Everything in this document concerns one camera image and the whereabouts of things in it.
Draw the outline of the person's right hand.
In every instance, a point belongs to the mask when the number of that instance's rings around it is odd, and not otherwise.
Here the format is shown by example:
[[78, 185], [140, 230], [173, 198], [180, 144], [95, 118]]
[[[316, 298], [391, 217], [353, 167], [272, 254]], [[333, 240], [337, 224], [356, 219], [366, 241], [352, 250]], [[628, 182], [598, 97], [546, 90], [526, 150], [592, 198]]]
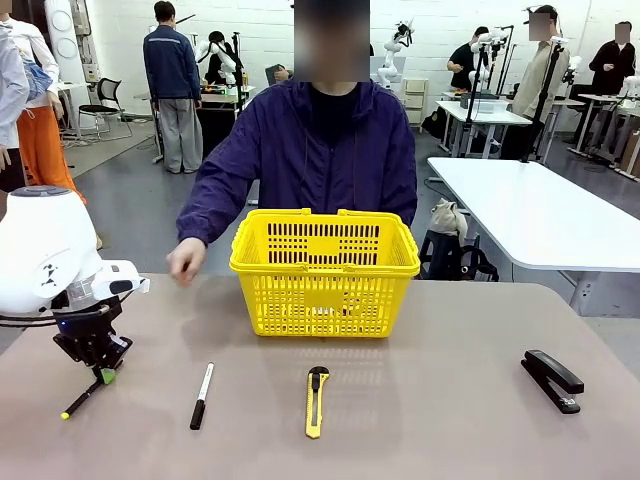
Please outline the person's right hand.
[[169, 273], [180, 286], [189, 286], [206, 260], [207, 246], [197, 238], [186, 238], [168, 255]]

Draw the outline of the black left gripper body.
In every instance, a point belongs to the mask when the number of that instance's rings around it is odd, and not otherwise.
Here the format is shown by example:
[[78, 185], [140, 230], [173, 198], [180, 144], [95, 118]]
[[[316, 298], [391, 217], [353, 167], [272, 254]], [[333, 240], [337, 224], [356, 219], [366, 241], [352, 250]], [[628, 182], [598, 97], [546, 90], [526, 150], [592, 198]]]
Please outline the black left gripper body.
[[57, 312], [54, 319], [59, 332], [53, 337], [58, 345], [87, 344], [96, 341], [98, 345], [111, 343], [115, 334], [111, 323], [120, 314], [120, 300], [107, 299], [81, 311]]

